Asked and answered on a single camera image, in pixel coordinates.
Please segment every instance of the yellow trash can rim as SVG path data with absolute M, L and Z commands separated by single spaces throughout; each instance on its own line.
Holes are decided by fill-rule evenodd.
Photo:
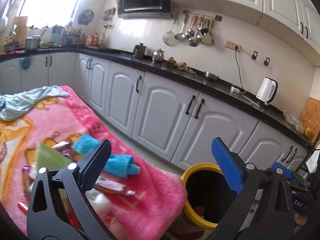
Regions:
M 220 170 L 219 166 L 217 164 L 213 163 L 198 163 L 193 166 L 191 166 L 189 169 L 187 169 L 183 175 L 181 176 L 182 179 L 182 185 L 184 188 L 186 188 L 187 180 L 190 177 L 191 174 L 195 173 L 196 171 L 201 170 L 209 170 L 209 171 L 215 171 L 220 174 L 222 174 L 222 171 Z M 207 220 L 204 220 L 201 218 L 191 207 L 189 200 L 186 200 L 186 203 L 183 207 L 184 213 L 187 215 L 187 217 L 195 223 L 197 226 L 207 229 L 207 230 L 214 230 L 217 227 L 217 223 L 211 223 Z

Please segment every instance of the countertop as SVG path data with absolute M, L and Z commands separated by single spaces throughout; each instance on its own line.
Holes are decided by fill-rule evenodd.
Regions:
M 152 63 L 150 57 L 145 59 L 138 59 L 132 56 L 130 52 L 124 52 L 114 49 L 88 49 L 83 45 L 73 47 L 59 47 L 51 49 L 38 49 L 32 52 L 13 53 L 0 56 L 0 62 L 17 57 L 25 57 L 29 55 L 47 54 L 56 52 L 79 52 L 90 56 L 100 57 L 111 60 L 129 67 L 139 69 L 142 71 L 148 71 L 165 78 L 169 78 L 181 84 L 192 87 L 205 94 L 213 96 L 221 101 L 224 101 L 277 129 L 281 133 L 285 134 L 295 142 L 299 143 L 303 147 L 306 147 L 310 141 L 300 135 L 283 117 L 282 112 L 273 106 L 265 106 L 260 103 L 256 97 L 251 93 L 246 93 L 245 96 L 254 101 L 252 104 L 248 99 L 240 94 L 231 93 L 231 84 L 219 79 L 216 82 L 209 81 L 205 78 L 204 73 L 196 70 L 197 76 L 192 75 L 177 69 L 173 69 L 167 66 L 165 63 L 155 64 Z

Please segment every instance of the blue gripper pad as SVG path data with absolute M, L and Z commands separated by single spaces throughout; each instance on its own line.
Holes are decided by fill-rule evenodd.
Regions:
M 282 166 L 280 163 L 274 163 L 272 165 L 272 168 L 276 170 L 277 168 L 281 168 L 283 170 L 284 176 L 286 179 L 292 179 L 292 173 L 289 169 L 286 167 Z
M 243 175 L 232 159 L 229 149 L 220 138 L 215 138 L 211 144 L 211 151 L 230 189 L 236 191 L 238 195 L 241 194 L 243 189 Z

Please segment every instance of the silver bolt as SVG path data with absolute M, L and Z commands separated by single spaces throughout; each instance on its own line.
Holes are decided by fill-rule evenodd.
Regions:
M 254 165 L 252 163 L 247 163 L 246 165 L 248 170 L 253 170 L 254 169 Z
M 45 171 L 47 170 L 47 168 L 46 167 L 42 167 L 42 168 L 40 168 L 39 169 L 39 173 L 45 173 Z
M 277 168 L 276 171 L 277 171 L 278 174 L 282 174 L 283 173 L 283 170 L 281 168 Z
M 69 170 L 74 170 L 76 167 L 77 167 L 77 164 L 76 164 L 76 163 L 70 163 L 70 164 L 68 165 L 68 169 L 69 169 Z

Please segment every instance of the clear plastic bag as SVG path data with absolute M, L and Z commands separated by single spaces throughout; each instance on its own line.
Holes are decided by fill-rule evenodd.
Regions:
M 295 117 L 293 117 L 293 115 L 290 114 L 290 112 L 289 112 L 288 110 L 285 110 L 285 111 L 283 112 L 283 115 L 284 115 L 286 121 L 287 121 L 289 124 L 291 124 L 291 125 L 293 126 L 293 128 L 295 128 L 295 130 L 296 130 L 298 133 L 300 133 L 300 134 L 303 133 L 303 131 L 304 131 L 303 125 L 302 125 L 302 123 L 301 123 L 298 119 L 296 119 Z

